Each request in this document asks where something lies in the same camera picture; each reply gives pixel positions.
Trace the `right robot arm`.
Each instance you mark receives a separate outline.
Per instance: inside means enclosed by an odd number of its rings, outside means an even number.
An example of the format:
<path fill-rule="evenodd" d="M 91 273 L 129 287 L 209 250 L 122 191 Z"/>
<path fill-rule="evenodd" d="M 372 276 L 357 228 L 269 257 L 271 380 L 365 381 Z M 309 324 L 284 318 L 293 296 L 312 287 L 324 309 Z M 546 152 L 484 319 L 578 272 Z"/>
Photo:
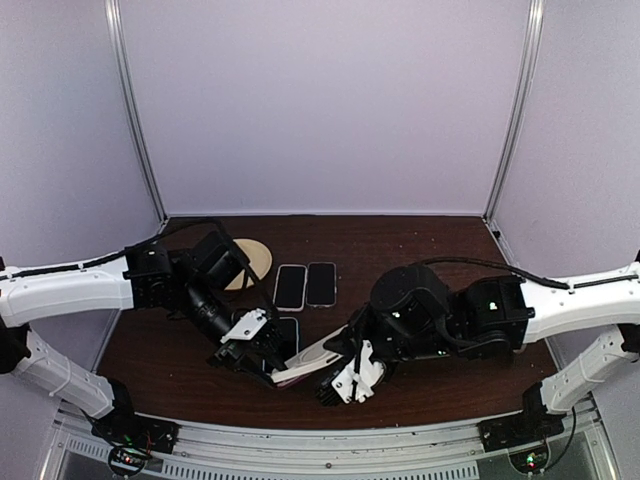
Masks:
<path fill-rule="evenodd" d="M 560 434 L 575 404 L 639 357 L 639 266 L 561 280 L 500 264 L 454 291 L 422 260 L 384 273 L 368 302 L 324 342 L 336 369 L 317 387 L 324 406 L 361 402 L 396 365 L 436 357 L 489 359 L 561 333 L 600 336 L 558 373 L 529 387 L 519 413 L 482 421 L 488 451 Z"/>

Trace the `purple phone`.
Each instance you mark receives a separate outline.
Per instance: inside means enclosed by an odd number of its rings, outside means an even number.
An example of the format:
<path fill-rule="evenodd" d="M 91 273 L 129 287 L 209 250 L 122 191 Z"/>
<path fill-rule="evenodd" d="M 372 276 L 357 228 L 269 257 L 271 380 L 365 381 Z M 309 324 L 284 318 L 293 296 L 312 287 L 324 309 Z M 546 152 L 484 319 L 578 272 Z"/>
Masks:
<path fill-rule="evenodd" d="M 291 387 L 293 385 L 299 384 L 300 382 L 305 381 L 306 379 L 308 379 L 311 376 L 312 376 L 312 373 L 308 373 L 308 374 L 300 375 L 300 376 L 297 376 L 297 377 L 294 377 L 294 378 L 291 378 L 291 379 L 287 379 L 287 380 L 284 380 L 282 382 L 277 383 L 276 387 L 278 389 L 286 389 L 286 388 L 289 388 L 289 387 Z"/>

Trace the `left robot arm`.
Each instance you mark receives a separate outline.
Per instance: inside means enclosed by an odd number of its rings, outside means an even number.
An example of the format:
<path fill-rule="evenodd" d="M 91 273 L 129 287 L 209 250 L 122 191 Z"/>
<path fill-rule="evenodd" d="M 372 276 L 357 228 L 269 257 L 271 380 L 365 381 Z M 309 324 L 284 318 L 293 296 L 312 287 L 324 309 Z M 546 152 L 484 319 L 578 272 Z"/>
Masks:
<path fill-rule="evenodd" d="M 78 407 L 108 442 L 133 446 L 149 434 L 124 384 L 91 373 L 48 345 L 30 322 L 98 310 L 162 308 L 189 320 L 216 346 L 210 360 L 271 386 L 261 362 L 282 369 L 283 337 L 273 303 L 231 311 L 220 294 L 240 274 L 257 276 L 224 231 L 190 250 L 156 239 L 102 258 L 1 274 L 1 371 L 22 377 Z"/>

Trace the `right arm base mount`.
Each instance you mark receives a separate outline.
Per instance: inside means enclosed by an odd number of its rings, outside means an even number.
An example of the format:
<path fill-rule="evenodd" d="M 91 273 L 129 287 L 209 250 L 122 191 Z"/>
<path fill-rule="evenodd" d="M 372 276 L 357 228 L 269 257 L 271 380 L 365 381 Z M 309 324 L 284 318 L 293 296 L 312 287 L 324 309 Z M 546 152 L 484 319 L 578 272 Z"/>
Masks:
<path fill-rule="evenodd" d="M 489 453 L 542 441 L 564 432 L 562 417 L 526 420 L 520 414 L 484 420 L 477 424 L 484 451 Z"/>

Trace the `white phone case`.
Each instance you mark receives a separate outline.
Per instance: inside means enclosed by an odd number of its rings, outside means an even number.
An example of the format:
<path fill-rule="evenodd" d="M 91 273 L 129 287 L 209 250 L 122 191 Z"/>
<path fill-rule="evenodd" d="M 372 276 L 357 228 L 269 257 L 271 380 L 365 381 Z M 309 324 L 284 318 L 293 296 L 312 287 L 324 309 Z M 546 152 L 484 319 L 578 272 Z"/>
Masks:
<path fill-rule="evenodd" d="M 277 384 L 300 375 L 314 373 L 342 359 L 342 355 L 326 350 L 324 342 L 343 330 L 344 328 L 337 329 L 287 360 L 286 370 L 274 371 L 270 374 L 273 381 Z"/>

